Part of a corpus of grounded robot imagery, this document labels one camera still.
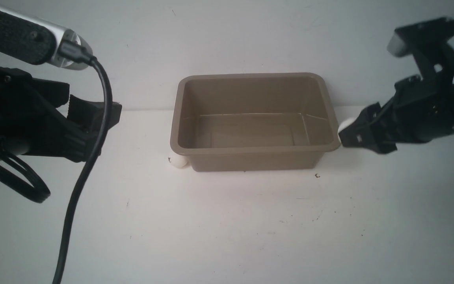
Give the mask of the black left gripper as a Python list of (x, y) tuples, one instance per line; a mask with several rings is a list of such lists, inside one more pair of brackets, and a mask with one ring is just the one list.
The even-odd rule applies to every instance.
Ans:
[[(69, 102), (67, 116), (58, 108)], [(70, 85), (0, 67), (0, 155), (86, 162), (99, 136), (104, 102), (70, 95)]]

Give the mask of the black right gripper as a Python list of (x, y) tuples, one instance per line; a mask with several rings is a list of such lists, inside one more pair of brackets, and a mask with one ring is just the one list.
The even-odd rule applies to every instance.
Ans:
[(425, 144), (454, 135), (454, 72), (436, 81), (403, 80), (383, 106), (371, 104), (338, 135), (345, 148), (386, 155), (396, 144)]

